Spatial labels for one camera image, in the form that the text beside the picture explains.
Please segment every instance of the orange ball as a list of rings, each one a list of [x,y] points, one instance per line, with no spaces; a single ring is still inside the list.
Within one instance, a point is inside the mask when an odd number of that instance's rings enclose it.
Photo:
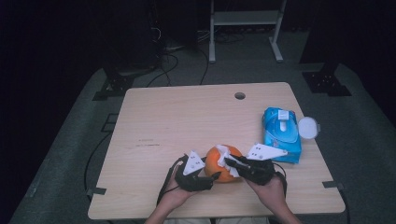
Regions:
[[[231,154],[235,156],[242,156],[242,153],[236,148],[236,147],[231,147],[227,145],[223,145],[230,149]],[[217,182],[220,183],[227,183],[227,182],[232,182],[237,179],[237,177],[233,177],[230,175],[230,172],[225,168],[218,166],[218,160],[220,158],[220,153],[219,150],[216,147],[210,148],[210,150],[206,154],[206,161],[205,161],[205,174],[207,176],[212,176],[213,174],[217,172],[221,172],[221,175],[219,176],[219,179],[217,179]]]

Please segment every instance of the black metal stand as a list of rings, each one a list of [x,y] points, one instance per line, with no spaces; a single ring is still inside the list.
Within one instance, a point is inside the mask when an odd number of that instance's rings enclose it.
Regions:
[[[337,62],[326,62],[318,72],[303,72],[305,81],[313,93],[327,93],[329,96],[350,96],[346,86],[341,85],[334,71]]]

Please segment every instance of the floor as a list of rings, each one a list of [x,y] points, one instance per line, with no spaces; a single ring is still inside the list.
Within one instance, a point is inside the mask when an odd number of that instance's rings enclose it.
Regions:
[[[163,56],[162,69],[138,77],[133,88],[288,82],[306,116],[321,126],[316,141],[333,179],[345,187],[351,223],[391,223],[396,219],[396,131],[363,88],[358,76],[339,65],[335,75],[351,96],[312,93],[302,72],[322,64],[299,64],[308,32],[281,32],[284,57],[277,63],[268,43],[271,33],[233,35],[216,45],[216,63],[207,63],[208,44]],[[82,90],[10,223],[142,223],[143,220],[90,220],[86,190],[94,188],[110,136],[103,125],[117,120],[122,97],[93,101],[106,74],[102,69]],[[347,223],[347,213],[299,215],[305,224]]]

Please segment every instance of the white lid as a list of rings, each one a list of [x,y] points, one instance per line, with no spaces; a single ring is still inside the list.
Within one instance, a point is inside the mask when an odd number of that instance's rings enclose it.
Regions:
[[[302,138],[313,139],[318,136],[319,126],[316,120],[305,117],[298,122],[298,132]]]

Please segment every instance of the person's hand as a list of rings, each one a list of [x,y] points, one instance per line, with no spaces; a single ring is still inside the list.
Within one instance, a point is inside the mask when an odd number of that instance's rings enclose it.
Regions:
[[[301,223],[289,209],[286,203],[283,185],[280,178],[276,175],[266,185],[258,185],[247,180],[247,184],[259,196],[260,201],[284,224]]]
[[[199,191],[189,192],[181,189],[176,180],[175,175],[178,169],[178,165],[175,167],[171,178],[169,179],[169,184],[166,187],[165,194],[161,198],[157,207],[151,213],[151,215],[146,220],[146,224],[158,224],[163,223],[168,215],[176,208],[180,207],[184,202],[187,201],[192,195],[197,194]]]

